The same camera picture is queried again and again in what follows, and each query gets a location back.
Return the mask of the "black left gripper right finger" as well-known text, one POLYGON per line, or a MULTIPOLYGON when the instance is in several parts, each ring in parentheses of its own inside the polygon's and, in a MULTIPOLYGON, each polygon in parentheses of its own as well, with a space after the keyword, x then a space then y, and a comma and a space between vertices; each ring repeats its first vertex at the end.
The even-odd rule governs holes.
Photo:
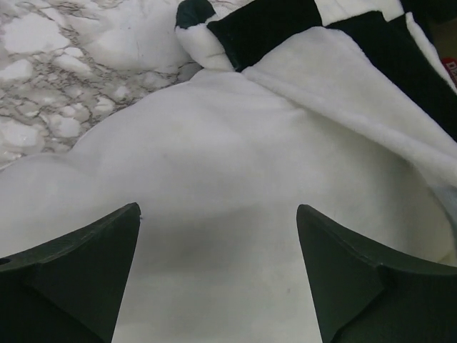
POLYGON ((323 342, 455 342, 456 268, 341 226, 309 205, 297 228, 323 342))

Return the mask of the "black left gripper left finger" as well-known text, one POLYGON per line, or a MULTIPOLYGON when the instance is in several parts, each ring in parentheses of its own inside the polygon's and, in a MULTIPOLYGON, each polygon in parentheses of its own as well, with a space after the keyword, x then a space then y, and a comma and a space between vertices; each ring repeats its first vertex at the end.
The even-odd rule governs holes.
POLYGON ((111 342, 139 227, 131 203, 1 258, 1 341, 111 342))

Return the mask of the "white pillow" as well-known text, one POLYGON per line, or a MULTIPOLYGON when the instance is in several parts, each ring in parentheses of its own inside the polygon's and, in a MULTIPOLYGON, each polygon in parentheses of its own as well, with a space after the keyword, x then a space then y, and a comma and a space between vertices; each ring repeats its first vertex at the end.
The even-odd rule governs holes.
POLYGON ((1 254, 132 202, 142 220, 115 342, 319 342, 300 204, 422 259, 453 246, 407 161, 237 73, 201 71, 65 154, 9 166, 1 254))

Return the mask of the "black and white checkered pillowcase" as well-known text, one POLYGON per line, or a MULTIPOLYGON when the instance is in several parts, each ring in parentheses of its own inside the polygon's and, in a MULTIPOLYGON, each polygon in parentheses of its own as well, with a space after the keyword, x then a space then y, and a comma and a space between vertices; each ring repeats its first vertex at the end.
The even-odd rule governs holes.
POLYGON ((254 1, 220 18, 183 1, 176 35, 226 128, 181 150, 198 176, 311 184, 404 177, 456 184, 456 89, 411 14, 330 21, 314 1, 254 1), (239 134, 227 128, 238 125, 239 134))

